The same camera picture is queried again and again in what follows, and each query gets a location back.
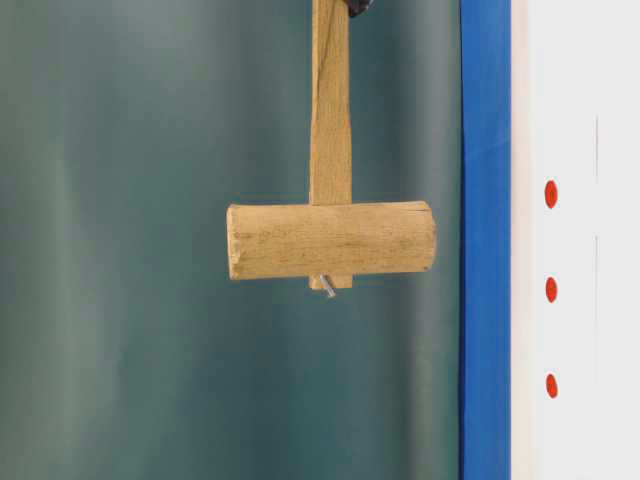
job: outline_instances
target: teal curtain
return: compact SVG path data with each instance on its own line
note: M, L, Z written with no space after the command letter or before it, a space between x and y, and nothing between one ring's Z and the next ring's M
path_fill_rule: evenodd
M457 477L458 8L352 23L354 200L439 253L329 301L226 263L307 201L310 0L0 0L0 476Z

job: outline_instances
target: red circle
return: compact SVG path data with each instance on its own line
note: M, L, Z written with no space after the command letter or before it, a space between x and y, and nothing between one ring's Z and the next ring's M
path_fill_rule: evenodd
M547 278L545 290L547 291L547 300L549 300L549 303L555 302L556 298L558 298L558 284L556 283L555 278Z
M553 180L549 180L544 188L544 200L549 208L555 207L558 203L558 187Z
M556 377L551 373L547 375L547 393L551 398L558 396L558 383L556 382Z

